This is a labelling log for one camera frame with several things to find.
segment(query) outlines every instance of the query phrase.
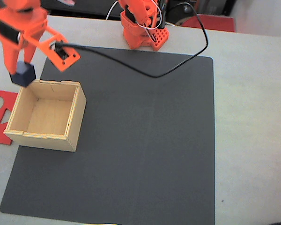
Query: red foam piece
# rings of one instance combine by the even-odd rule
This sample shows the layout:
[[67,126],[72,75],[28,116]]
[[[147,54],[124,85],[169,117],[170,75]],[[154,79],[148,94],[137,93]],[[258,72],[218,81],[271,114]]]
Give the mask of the red foam piece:
[[13,110],[17,95],[18,94],[14,92],[0,90],[0,97],[3,98],[3,106],[0,108],[0,144],[11,145],[12,143],[12,140],[3,133],[7,122],[1,123],[1,121],[7,109],[10,111]]
[[[220,30],[227,32],[236,32],[235,23],[233,17],[219,16],[219,15],[198,15],[207,30]],[[201,28],[196,16],[192,16],[190,19],[182,24],[183,27]]]

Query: red cutout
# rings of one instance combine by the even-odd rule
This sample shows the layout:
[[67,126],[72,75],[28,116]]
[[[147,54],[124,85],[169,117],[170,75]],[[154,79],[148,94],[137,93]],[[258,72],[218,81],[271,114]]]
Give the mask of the red cutout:
[[3,106],[0,108],[0,144],[11,145],[12,143],[12,140],[3,133],[7,122],[1,123],[1,121],[7,109],[10,111],[13,110],[17,95],[18,94],[14,92],[0,90],[0,97],[3,98]]

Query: red object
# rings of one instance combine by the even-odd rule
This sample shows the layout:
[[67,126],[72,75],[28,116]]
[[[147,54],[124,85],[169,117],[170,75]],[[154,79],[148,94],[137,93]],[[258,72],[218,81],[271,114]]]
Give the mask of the red object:
[[[31,62],[38,47],[61,72],[80,58],[73,48],[63,48],[68,54],[65,59],[51,48],[55,41],[67,43],[67,40],[47,25],[47,11],[41,7],[40,0],[4,0],[4,3],[6,7],[0,9],[0,41],[4,64],[11,75],[16,74],[19,51],[22,49],[25,63]],[[53,36],[39,42],[45,31]]]
[[[198,15],[207,30],[220,30],[228,32],[236,32],[235,23],[233,17],[218,16],[218,15]],[[183,27],[200,28],[201,25],[198,22],[196,16],[192,16],[190,19],[182,24]]]
[[12,140],[3,133],[7,122],[1,123],[1,121],[7,109],[10,111],[13,110],[17,95],[18,94],[14,92],[0,90],[0,97],[3,98],[3,106],[0,108],[0,144],[11,145],[12,143]]
[[124,9],[121,13],[124,38],[132,49],[151,46],[154,51],[158,51],[169,38],[169,31],[166,28],[146,31],[139,26],[154,28],[158,25],[159,11],[153,1],[158,4],[157,0],[119,0],[120,6]]

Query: white cable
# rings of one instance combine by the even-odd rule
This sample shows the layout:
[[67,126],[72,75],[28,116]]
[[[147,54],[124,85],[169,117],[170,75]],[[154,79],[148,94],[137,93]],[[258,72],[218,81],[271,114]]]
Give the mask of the white cable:
[[109,12],[108,12],[107,17],[106,17],[105,20],[108,19],[108,17],[110,16],[110,14],[111,14],[113,8],[116,6],[117,3],[118,3],[118,0],[116,0],[116,1],[113,3],[113,5],[111,6],[111,8],[110,8],[110,10],[109,10]]
[[151,0],[151,1],[152,1],[152,2],[156,5],[156,7],[158,8],[159,15],[160,15],[160,16],[159,16],[159,18],[160,18],[159,24],[158,24],[156,27],[154,27],[154,28],[141,26],[138,22],[137,22],[137,24],[138,24],[140,27],[144,28],[144,29],[155,30],[155,29],[158,28],[158,27],[160,26],[160,24],[162,23],[162,17],[163,17],[163,15],[162,15],[162,13],[161,13],[161,10],[160,10],[159,6],[156,4],[156,2],[155,2],[154,0]]
[[151,40],[155,42],[155,40],[153,40],[152,35],[149,33],[149,31],[147,29],[145,29],[145,31],[147,32],[147,34],[151,38]]

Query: background wall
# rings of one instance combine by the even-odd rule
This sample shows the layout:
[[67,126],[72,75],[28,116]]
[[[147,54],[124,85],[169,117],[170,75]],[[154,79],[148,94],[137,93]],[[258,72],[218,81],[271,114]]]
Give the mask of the background wall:
[[230,16],[237,32],[281,37],[281,0],[237,0]]

